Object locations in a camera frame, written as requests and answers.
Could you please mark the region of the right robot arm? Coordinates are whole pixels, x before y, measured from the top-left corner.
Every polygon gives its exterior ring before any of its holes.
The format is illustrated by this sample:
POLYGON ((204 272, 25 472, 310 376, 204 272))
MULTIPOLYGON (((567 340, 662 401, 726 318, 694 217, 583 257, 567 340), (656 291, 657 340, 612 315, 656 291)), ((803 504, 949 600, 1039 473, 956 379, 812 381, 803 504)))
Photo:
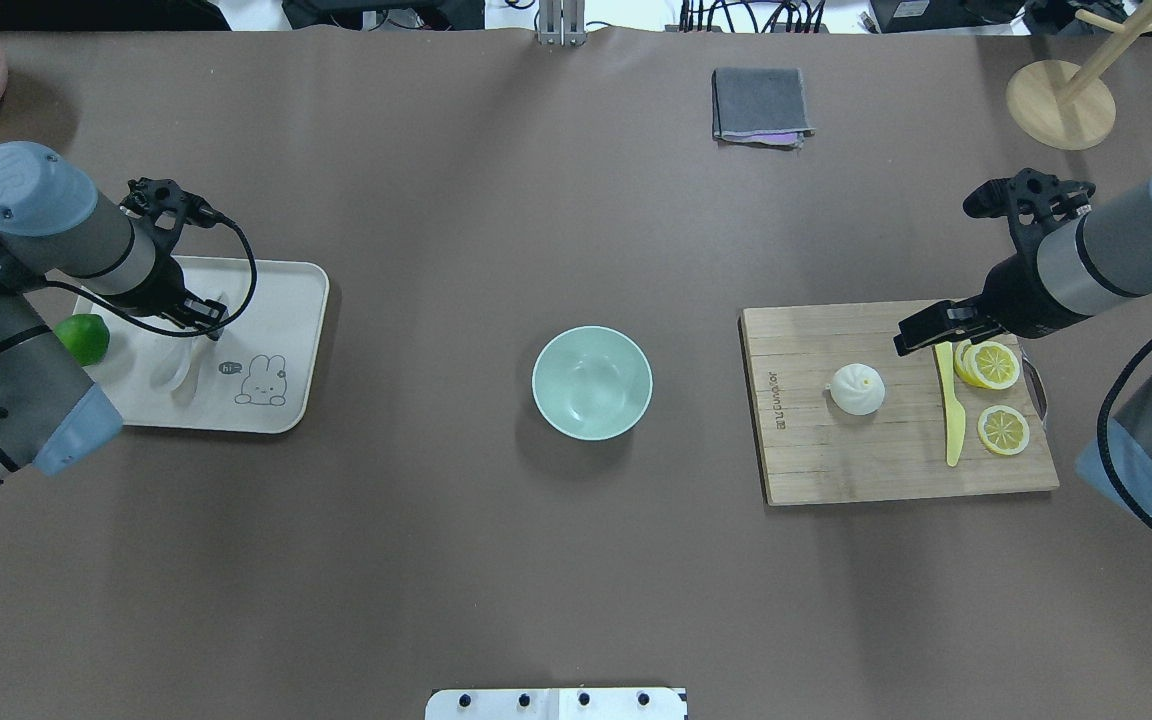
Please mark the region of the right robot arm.
MULTIPOLYGON (((1094 185, 1023 169, 963 200, 973 218, 1005 218, 1015 247, 970 300, 942 300, 899 323, 901 356, 941 341, 998 334, 1038 340, 1152 295, 1152 176, 1107 202, 1094 185)), ((1116 381, 1079 456, 1079 475, 1152 526, 1152 376, 1119 401, 1116 381)))

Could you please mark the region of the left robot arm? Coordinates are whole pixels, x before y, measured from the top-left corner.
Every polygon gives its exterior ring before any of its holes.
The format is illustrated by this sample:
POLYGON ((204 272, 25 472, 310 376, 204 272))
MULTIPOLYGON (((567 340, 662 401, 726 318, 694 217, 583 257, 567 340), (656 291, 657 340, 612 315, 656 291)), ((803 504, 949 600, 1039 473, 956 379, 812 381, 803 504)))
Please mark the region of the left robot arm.
POLYGON ((188 291, 173 258, 187 225, 233 220, 170 179, 132 179, 109 200, 41 143, 0 143, 0 487, 32 467, 63 471, 109 442, 122 415, 65 347, 26 293, 76 293, 138 328, 151 316, 170 338, 219 340, 237 313, 188 291))

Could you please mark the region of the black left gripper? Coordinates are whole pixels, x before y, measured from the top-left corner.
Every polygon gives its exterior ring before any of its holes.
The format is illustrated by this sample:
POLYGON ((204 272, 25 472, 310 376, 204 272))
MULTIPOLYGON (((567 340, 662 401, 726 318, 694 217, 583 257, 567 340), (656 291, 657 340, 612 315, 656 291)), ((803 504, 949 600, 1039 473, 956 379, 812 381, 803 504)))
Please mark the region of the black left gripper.
POLYGON ((221 300, 198 300, 188 291, 179 262, 166 255, 157 259, 150 274, 132 288, 131 314, 180 319, 183 331, 221 333, 228 306, 221 300))

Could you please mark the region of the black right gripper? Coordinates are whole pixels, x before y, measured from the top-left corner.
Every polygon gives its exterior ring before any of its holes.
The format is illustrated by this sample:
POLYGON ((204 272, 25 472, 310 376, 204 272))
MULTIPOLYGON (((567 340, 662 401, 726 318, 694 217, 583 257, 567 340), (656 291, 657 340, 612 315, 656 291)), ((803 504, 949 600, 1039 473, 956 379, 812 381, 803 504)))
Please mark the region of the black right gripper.
POLYGON ((893 346, 900 357, 942 342, 996 338, 996 325, 1028 340, 1062 328, 1062 306, 1043 287, 1036 264, 1023 255, 990 270, 979 300, 940 300, 899 323, 893 346))

